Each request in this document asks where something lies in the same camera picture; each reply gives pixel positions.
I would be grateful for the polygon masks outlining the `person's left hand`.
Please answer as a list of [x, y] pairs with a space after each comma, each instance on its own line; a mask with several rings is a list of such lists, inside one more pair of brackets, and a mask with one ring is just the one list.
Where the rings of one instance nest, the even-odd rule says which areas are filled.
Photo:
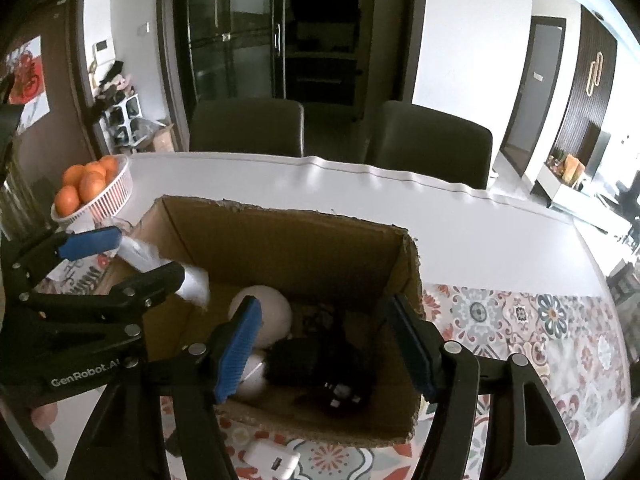
[[52, 426], [58, 417], [58, 404], [50, 403], [34, 408], [30, 413], [32, 424], [40, 431], [44, 431]]

